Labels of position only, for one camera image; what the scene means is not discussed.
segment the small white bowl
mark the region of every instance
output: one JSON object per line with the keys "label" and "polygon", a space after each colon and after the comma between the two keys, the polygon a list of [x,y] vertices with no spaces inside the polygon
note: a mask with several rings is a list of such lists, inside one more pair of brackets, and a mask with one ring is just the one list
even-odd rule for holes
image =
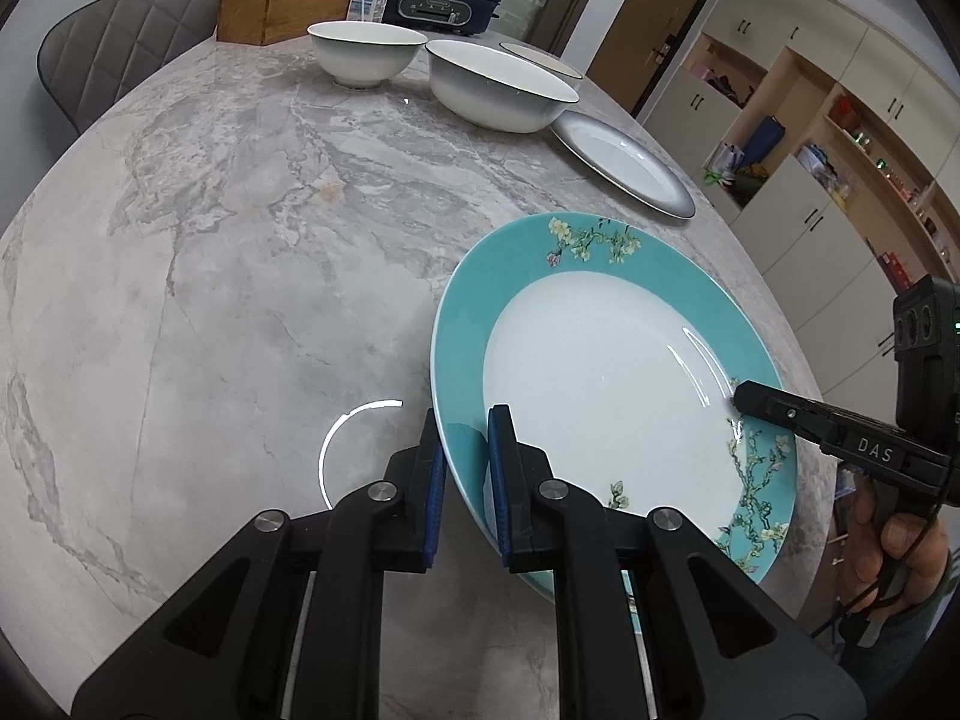
{"label": "small white bowl", "polygon": [[503,132],[547,127],[580,96],[557,76],[477,43],[431,40],[430,89],[468,122]]}
{"label": "small white bowl", "polygon": [[522,43],[502,42],[500,47],[506,52],[515,53],[520,58],[551,71],[554,76],[558,76],[560,80],[565,81],[572,89],[576,89],[584,79],[584,74],[571,68],[566,62],[560,61],[552,53],[541,52]]}
{"label": "small white bowl", "polygon": [[320,66],[350,89],[371,89],[391,79],[426,43],[426,35],[381,22],[321,22],[306,28]]}

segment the gray quilted chair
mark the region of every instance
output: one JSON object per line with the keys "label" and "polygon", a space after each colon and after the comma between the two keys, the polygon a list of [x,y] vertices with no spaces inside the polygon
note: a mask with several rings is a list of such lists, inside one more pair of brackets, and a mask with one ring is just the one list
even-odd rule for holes
{"label": "gray quilted chair", "polygon": [[213,34],[220,0],[98,0],[51,29],[37,55],[47,92],[78,134],[168,62]]}

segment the teal plate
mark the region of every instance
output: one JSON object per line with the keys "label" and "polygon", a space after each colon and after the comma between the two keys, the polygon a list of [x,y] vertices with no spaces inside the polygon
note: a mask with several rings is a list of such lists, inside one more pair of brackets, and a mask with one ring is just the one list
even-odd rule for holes
{"label": "teal plate", "polygon": [[[781,386],[770,355],[716,282],[640,230],[563,213],[488,234],[440,300],[430,376],[451,472],[494,546],[496,402],[559,478],[615,509],[676,506],[755,581],[784,543],[794,437],[730,402],[738,381]],[[527,578],[552,595],[549,572]]]}

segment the gray-rimmed plate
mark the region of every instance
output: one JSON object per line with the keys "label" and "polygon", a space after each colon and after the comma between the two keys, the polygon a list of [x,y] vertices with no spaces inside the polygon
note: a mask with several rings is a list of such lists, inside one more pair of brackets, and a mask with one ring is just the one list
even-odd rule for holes
{"label": "gray-rimmed plate", "polygon": [[691,218],[693,197],[648,148],[598,119],[565,111],[551,124],[564,146],[627,194],[671,217]]}

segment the wooden tissue box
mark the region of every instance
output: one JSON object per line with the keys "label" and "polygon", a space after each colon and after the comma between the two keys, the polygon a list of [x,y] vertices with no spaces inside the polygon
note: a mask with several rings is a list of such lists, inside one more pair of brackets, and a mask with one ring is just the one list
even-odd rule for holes
{"label": "wooden tissue box", "polygon": [[268,46],[347,15],[350,0],[220,0],[217,40]]}

